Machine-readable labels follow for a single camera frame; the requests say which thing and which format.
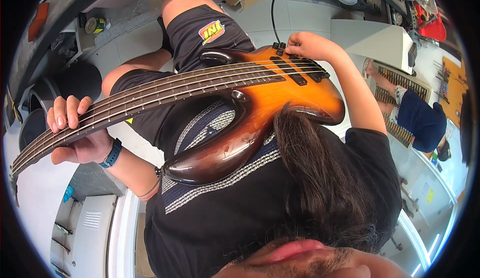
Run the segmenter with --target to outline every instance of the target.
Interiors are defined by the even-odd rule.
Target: blue watch strap
[[[105,161],[102,163],[99,163],[99,165],[104,168],[109,168],[113,166],[113,164],[117,161],[117,158],[119,157],[121,150],[122,150],[122,143],[118,138],[116,138],[113,141],[113,147],[112,147],[112,150],[110,151],[110,154],[107,156]]]

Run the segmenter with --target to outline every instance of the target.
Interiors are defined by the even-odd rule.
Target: man's mouth
[[[268,262],[278,263],[305,252],[321,249],[328,250],[328,247],[321,242],[312,239],[294,241],[287,243],[268,254]]]

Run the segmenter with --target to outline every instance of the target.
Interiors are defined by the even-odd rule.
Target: long hair
[[[325,128],[288,103],[273,126],[282,161],[297,185],[286,206],[297,228],[328,245],[375,251],[372,200],[342,158],[333,155]]]

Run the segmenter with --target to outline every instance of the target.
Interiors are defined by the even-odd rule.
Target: bass guitar
[[[161,167],[161,173],[182,184],[206,185],[241,167],[260,149],[273,115],[289,102],[318,123],[337,125],[345,105],[330,75],[312,60],[284,53],[285,43],[253,52],[204,51],[200,59],[217,66],[177,74],[128,89],[91,105],[75,129],[45,131],[10,167],[13,187],[19,173],[59,146],[110,125],[200,96],[223,95],[235,106],[234,120],[215,137],[187,149]]]

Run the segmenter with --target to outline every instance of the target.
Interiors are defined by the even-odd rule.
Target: cable
[[[272,26],[273,26],[273,32],[275,33],[276,40],[278,43],[280,43],[280,38],[277,34],[277,29],[275,28],[275,20],[273,19],[273,4],[275,3],[275,0],[272,0]]]

